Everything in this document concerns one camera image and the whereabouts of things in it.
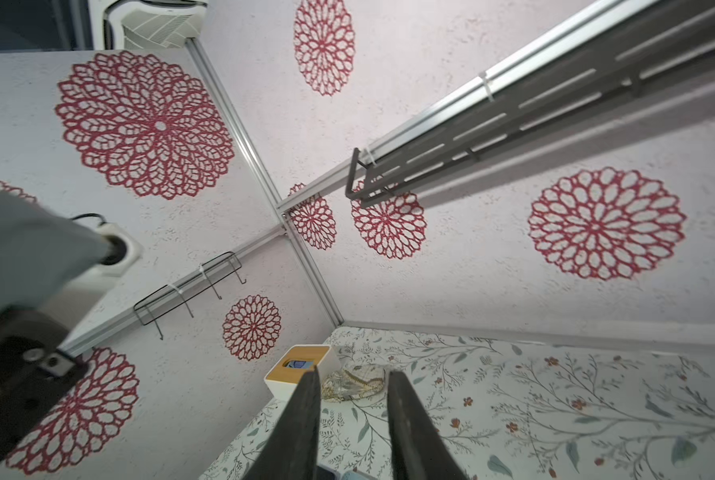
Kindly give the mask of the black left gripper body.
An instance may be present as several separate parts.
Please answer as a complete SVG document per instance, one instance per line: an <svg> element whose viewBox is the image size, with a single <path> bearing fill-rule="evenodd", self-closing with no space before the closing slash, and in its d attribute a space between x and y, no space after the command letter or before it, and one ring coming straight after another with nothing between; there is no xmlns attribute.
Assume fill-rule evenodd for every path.
<svg viewBox="0 0 715 480"><path fill-rule="evenodd" d="M0 464L87 374L85 361L59 348L67 335L36 310L0 312Z"/></svg>

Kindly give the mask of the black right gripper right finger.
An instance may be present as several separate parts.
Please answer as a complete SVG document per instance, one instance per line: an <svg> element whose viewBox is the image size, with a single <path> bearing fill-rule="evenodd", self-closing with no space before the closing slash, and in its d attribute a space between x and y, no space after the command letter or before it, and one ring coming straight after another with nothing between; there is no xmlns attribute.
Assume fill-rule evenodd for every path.
<svg viewBox="0 0 715 480"><path fill-rule="evenodd" d="M387 413L393 478L467 479L403 372L389 372Z"/></svg>

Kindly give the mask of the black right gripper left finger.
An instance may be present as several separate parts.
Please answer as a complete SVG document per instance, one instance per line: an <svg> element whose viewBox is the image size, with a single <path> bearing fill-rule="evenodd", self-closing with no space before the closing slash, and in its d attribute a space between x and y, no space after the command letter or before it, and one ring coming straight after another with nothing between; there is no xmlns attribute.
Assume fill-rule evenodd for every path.
<svg viewBox="0 0 715 480"><path fill-rule="evenodd" d="M318 371L305 371L265 446L243 478L315 479L320 402Z"/></svg>

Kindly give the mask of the light blue phone case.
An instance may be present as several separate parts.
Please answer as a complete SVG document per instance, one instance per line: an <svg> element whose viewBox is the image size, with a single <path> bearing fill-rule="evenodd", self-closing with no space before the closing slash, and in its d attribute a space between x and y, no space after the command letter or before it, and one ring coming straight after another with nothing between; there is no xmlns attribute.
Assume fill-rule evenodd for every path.
<svg viewBox="0 0 715 480"><path fill-rule="evenodd" d="M350 470L341 475L340 480L375 480L375 478L359 471Z"/></svg>

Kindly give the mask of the black phone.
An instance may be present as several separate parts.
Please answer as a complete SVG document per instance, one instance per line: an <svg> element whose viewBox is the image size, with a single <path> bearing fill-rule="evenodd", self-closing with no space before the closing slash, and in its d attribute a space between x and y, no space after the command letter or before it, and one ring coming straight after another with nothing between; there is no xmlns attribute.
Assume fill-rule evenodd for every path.
<svg viewBox="0 0 715 480"><path fill-rule="evenodd" d="M112 252L93 230L0 192L0 314L11 307L55 310L71 282Z"/></svg>

